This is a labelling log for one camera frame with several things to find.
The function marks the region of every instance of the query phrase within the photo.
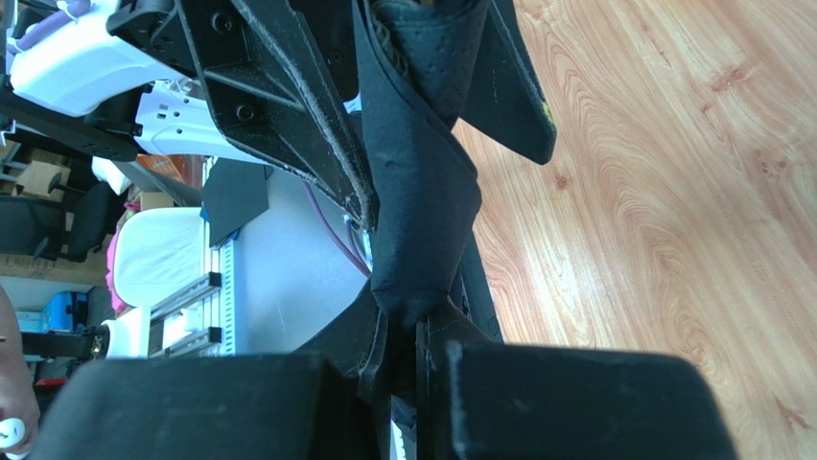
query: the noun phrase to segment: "light wood tabletop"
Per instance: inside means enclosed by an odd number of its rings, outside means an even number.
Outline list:
[[[554,158],[455,129],[506,340],[684,357],[741,458],[817,458],[817,2],[516,5]]]

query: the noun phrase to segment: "white wall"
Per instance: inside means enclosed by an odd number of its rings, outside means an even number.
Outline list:
[[[6,290],[17,311],[41,311],[56,294],[63,291],[88,292],[93,288],[54,281],[27,280],[0,276],[0,286]]]

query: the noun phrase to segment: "yellow mark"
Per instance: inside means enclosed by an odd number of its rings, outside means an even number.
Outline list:
[[[548,117],[550,124],[555,125],[553,122],[553,115],[550,113],[550,106],[545,101],[542,101],[542,111],[545,112],[545,116]]]

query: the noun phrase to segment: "person's arm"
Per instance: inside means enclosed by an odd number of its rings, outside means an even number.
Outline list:
[[[23,356],[23,342],[17,316],[6,291],[0,287],[0,421],[20,419],[26,439],[0,453],[23,453],[31,449],[37,434],[39,406],[32,377]]]

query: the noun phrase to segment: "gray floor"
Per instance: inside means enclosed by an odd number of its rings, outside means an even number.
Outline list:
[[[342,211],[315,194],[345,241]],[[365,283],[324,232],[299,178],[276,171],[268,196],[269,209],[236,241],[239,353],[294,350],[348,307]]]

